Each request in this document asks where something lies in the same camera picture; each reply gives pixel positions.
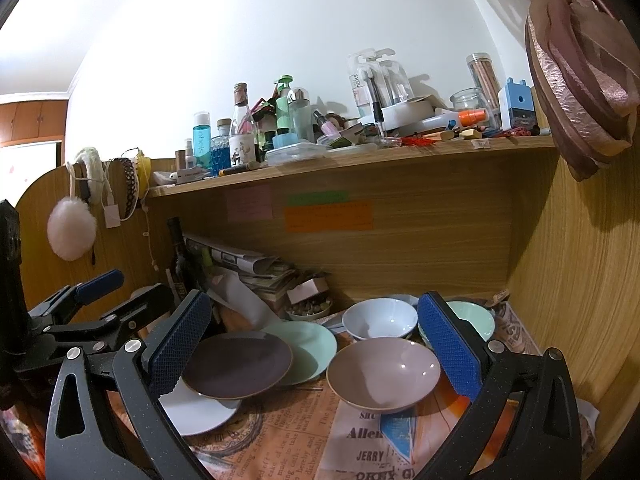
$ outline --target brown wooden cabinet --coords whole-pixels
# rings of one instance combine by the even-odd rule
[[[26,101],[0,105],[0,148],[65,138],[68,101]]]

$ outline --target silver bolt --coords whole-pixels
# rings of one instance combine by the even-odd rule
[[[562,360],[562,352],[559,351],[557,348],[550,348],[548,351],[549,351],[549,357],[551,357],[554,361]]]
[[[502,352],[504,352],[504,345],[500,341],[496,341],[495,339],[489,341],[489,344],[487,346],[489,347],[489,350],[491,350],[491,352],[493,352],[494,354],[501,354]]]
[[[124,351],[125,352],[136,352],[140,349],[142,343],[138,339],[130,339],[126,343],[124,343]]]
[[[68,352],[66,353],[66,358],[67,359],[75,359],[79,355],[80,355],[80,349],[77,346],[74,346],[73,348],[70,348],[68,350]]]

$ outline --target dark purple plate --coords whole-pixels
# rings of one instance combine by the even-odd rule
[[[182,372],[188,387],[213,399],[245,399],[268,390],[289,371],[293,353],[265,332],[230,332],[201,341]]]

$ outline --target sticky note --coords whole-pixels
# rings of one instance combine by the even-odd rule
[[[314,191],[287,196],[287,206],[336,204],[349,201],[347,191]]]
[[[371,200],[284,208],[287,233],[321,231],[370,231],[373,229]]]
[[[225,189],[226,218],[229,222],[273,220],[271,187],[262,186]]]

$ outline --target fluffy ball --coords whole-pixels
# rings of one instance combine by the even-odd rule
[[[66,197],[53,208],[47,222],[49,245],[68,262],[85,254],[95,241],[96,221],[89,206],[76,197]]]

